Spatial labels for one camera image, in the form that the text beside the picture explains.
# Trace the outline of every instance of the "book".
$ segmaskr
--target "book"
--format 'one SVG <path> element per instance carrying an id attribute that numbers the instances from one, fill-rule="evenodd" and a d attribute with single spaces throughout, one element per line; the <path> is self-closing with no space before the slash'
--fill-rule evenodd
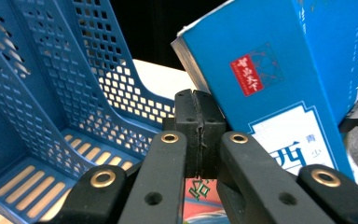
<path id="1" fill-rule="evenodd" d="M 283 169 L 319 163 L 358 182 L 337 127 L 358 102 L 358 1 L 227 1 L 172 47 L 230 127 Z"/>

